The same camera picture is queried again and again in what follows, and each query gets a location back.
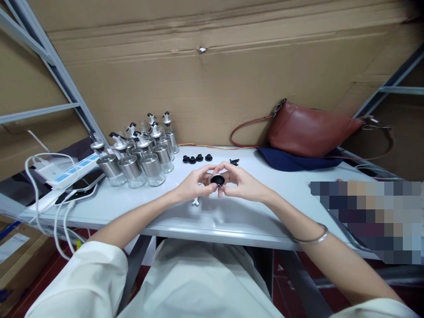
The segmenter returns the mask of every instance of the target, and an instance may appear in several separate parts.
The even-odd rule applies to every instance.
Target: forearm
[[[88,241],[98,241],[124,248],[152,220],[178,202],[178,196],[172,191],[167,192],[156,200],[121,215],[92,235]]]
[[[303,241],[319,238],[324,229],[275,192],[264,204],[270,208],[293,237]],[[352,304],[375,298],[402,302],[394,290],[351,248],[330,234],[317,244],[300,244],[321,272],[342,291]]]

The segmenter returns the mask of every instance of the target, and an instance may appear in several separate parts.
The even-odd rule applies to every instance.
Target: navy blue cloth
[[[269,165],[280,171],[303,171],[315,170],[322,168],[336,167],[342,163],[342,158],[306,158],[292,155],[288,152],[274,148],[258,148],[258,150],[268,161]],[[326,156],[341,156],[340,150],[333,149]]]

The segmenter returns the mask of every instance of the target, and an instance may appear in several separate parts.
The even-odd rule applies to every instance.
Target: bag strap
[[[373,158],[354,158],[354,157],[343,157],[343,156],[327,156],[324,157],[326,158],[343,158],[343,159],[351,159],[351,160],[374,160],[374,159],[380,159],[382,157],[384,157],[385,155],[387,155],[394,147],[394,134],[393,134],[393,128],[391,126],[386,126],[386,127],[378,127],[378,126],[374,126],[374,125],[364,125],[362,127],[363,130],[374,130],[374,129],[380,129],[381,131],[383,131],[385,138],[387,139],[387,141],[389,142],[386,151],[382,154],[379,155],[378,157],[373,157]]]
[[[274,107],[274,109],[273,109],[273,112],[272,112],[272,114],[271,115],[269,115],[269,116],[265,116],[265,117],[261,117],[261,118],[256,118],[256,119],[254,119],[254,120],[251,120],[251,121],[248,121],[248,122],[245,122],[245,123],[243,123],[243,124],[241,124],[241,125],[239,125],[239,126],[237,126],[232,132],[231,132],[231,135],[230,135],[230,141],[234,144],[234,145],[236,145],[237,147],[254,147],[254,148],[258,148],[259,147],[259,145],[243,145],[243,144],[238,144],[238,143],[236,143],[234,140],[233,140],[233,135],[234,135],[234,133],[237,131],[237,130],[239,130],[240,128],[243,128],[244,126],[247,126],[247,125],[250,125],[250,124],[253,124],[253,123],[255,123],[255,122],[259,122],[259,121],[264,121],[264,120],[267,120],[267,119],[270,119],[270,118],[274,118],[275,117],[275,115],[277,115],[277,112],[281,109],[281,107],[283,107],[283,105],[284,105],[284,103],[287,101],[287,98],[285,98],[285,99],[283,99],[281,102],[279,102],[275,107]]]

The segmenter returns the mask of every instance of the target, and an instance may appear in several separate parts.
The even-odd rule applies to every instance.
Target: white shirt
[[[128,271],[116,246],[88,242],[28,310],[28,318],[115,317]],[[135,298],[118,318],[282,317],[240,246],[167,239]],[[374,299],[332,318],[418,317],[402,303]]]

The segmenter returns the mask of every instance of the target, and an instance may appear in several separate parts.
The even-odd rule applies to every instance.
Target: white table
[[[138,189],[127,185],[111,187],[107,180],[99,184],[97,195],[75,205],[68,216],[68,226],[100,229],[125,212],[147,203],[166,191],[176,187],[193,170],[205,164],[183,163],[183,155],[197,156],[201,153],[213,156],[211,164],[221,161],[240,159],[239,165],[262,183],[278,192],[300,211],[328,229],[346,242],[348,239],[336,225],[329,212],[310,194],[311,181],[374,181],[373,178],[359,172],[350,165],[342,163],[338,167],[299,172],[282,172],[271,168],[254,149],[218,150],[206,147],[180,147],[173,161],[175,168],[166,174],[167,180],[159,187],[147,184]],[[179,239],[191,239],[220,242],[245,246],[258,246],[283,250],[299,250],[299,246],[290,239],[287,229],[278,218],[261,203],[239,198],[218,198],[214,193],[209,198],[200,198],[200,206],[192,206],[191,201],[178,204],[151,222],[142,234]],[[43,224],[53,224],[57,208],[52,207],[41,216]],[[59,224],[63,221],[65,208],[59,214]],[[32,212],[24,212],[21,218],[29,220]],[[376,258],[373,253],[357,250],[366,258]]]

